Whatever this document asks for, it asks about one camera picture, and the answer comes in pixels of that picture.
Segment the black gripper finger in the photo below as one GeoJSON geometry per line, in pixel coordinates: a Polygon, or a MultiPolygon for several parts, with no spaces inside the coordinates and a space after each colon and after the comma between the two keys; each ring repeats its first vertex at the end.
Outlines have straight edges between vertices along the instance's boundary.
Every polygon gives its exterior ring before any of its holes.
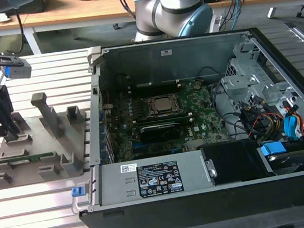
{"type": "Polygon", "coordinates": [[[18,136],[20,129],[17,127],[17,125],[15,125],[11,111],[7,110],[6,108],[0,108],[0,123],[11,135],[18,136]]]}

